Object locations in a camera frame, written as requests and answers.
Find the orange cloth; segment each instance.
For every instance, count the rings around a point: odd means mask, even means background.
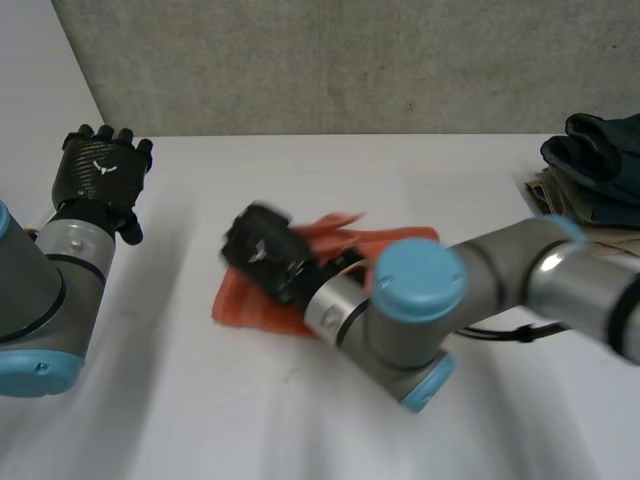
[[[294,227],[307,238],[321,264],[355,247],[375,262],[391,243],[407,237],[439,240],[431,227],[405,227],[394,230],[362,231],[344,228],[363,214],[332,213],[310,225]],[[234,327],[253,327],[273,333],[313,336],[303,323],[302,314],[293,306],[277,304],[242,273],[229,268],[213,303],[215,321]]]

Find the white tabletop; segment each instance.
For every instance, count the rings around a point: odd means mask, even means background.
[[[221,236],[251,201],[309,221],[432,225],[456,243],[530,215],[514,177],[545,136],[155,139],[88,364],[68,394],[1,399],[0,478],[637,478],[640,373],[565,333],[450,338],[458,369],[417,416],[318,340],[223,327]],[[491,319],[519,326],[520,310]]]

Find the beige cloth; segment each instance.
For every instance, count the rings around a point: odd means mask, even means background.
[[[640,257],[640,230],[590,224],[589,206],[579,201],[575,185],[557,168],[545,168],[525,187],[541,213],[563,215],[578,222],[599,255],[628,253]]]

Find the gray concrete wall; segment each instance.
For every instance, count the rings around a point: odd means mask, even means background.
[[[640,2],[54,0],[144,135],[551,132],[640,111]]]

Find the light blue joint cap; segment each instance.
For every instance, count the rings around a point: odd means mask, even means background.
[[[418,325],[447,315],[466,291],[467,273],[453,250],[424,238],[407,238],[378,258],[371,302],[392,320]]]
[[[455,368],[456,361],[446,353],[433,370],[400,403],[413,413],[419,413],[440,390]]]
[[[9,209],[7,206],[0,200],[0,238],[4,235],[9,228],[9,220],[11,219],[11,215],[9,215]]]
[[[582,229],[567,217],[563,217],[562,215],[542,215],[537,218],[555,223],[558,227],[562,228],[567,233],[567,235],[569,235],[576,243],[587,243],[589,241]]]
[[[0,352],[0,395],[42,397],[73,387],[84,358],[57,350]]]

